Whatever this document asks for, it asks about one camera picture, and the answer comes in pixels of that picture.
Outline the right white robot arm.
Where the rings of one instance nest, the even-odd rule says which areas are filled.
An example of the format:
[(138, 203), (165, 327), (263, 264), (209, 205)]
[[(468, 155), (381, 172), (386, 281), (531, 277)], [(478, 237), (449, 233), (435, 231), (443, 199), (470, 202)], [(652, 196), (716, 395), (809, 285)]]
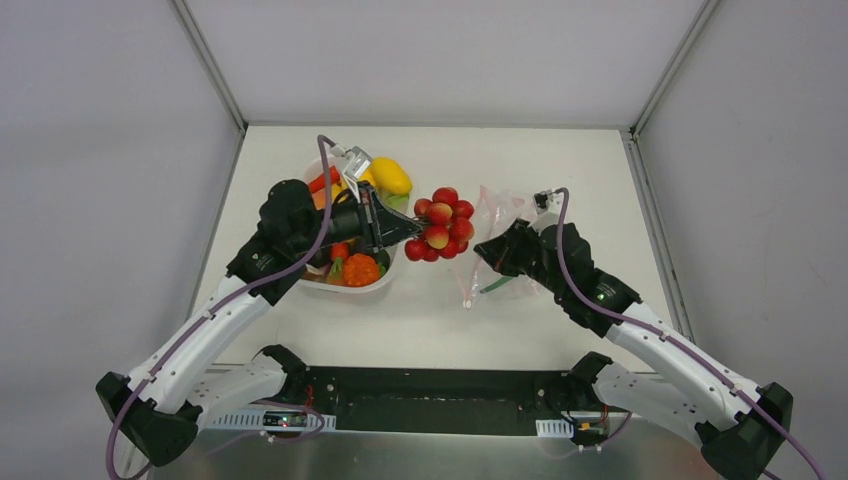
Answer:
[(639, 294), (596, 267), (589, 243), (567, 223), (542, 230), (515, 221), (474, 252), (495, 272), (525, 275), (551, 292), (577, 325), (629, 351), (659, 380), (587, 353), (548, 393), (551, 407), (583, 410), (599, 403), (628, 410), (671, 431), (701, 452), (725, 479), (757, 479), (784, 442), (792, 395), (734, 373), (666, 326)]

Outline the clear pink-dotted zip bag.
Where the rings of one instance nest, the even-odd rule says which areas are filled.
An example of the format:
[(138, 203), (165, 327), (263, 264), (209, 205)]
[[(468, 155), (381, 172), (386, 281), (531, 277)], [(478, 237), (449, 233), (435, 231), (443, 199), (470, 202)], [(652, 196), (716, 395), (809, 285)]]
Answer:
[(510, 243), (501, 238), (515, 221), (528, 223), (537, 217), (533, 197), (482, 185), (473, 206), (471, 223), (475, 233), (453, 268), (462, 293), (462, 307), (470, 310), (484, 303), (504, 303), (540, 294), (541, 287), (536, 282), (517, 275), (507, 265)]

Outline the red cherry bunch green stem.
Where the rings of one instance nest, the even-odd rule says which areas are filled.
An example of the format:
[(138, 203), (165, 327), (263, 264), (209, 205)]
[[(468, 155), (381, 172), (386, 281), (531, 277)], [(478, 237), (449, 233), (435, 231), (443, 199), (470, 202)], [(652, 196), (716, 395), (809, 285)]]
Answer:
[(429, 197), (413, 203), (414, 219), (422, 232), (404, 244), (404, 254), (411, 262), (451, 260), (465, 253), (475, 235), (471, 221), (474, 205), (460, 197), (456, 188), (443, 186)]

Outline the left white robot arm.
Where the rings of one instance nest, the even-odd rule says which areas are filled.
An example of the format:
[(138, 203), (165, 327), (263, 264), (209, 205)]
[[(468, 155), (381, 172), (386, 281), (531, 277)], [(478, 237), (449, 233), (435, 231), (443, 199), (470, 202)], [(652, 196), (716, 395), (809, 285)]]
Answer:
[(108, 445), (123, 434), (161, 467), (179, 458), (218, 417), (274, 397), (297, 402), (305, 390), (300, 359), (281, 346), (216, 380), (201, 377), (255, 320), (303, 276), (309, 260), (332, 245), (359, 241), (369, 253), (422, 233), (422, 224), (387, 206), (365, 182), (319, 209), (297, 179), (274, 185), (259, 209), (256, 232), (226, 267), (213, 294), (145, 362), (128, 374), (106, 373), (95, 392), (113, 423)]

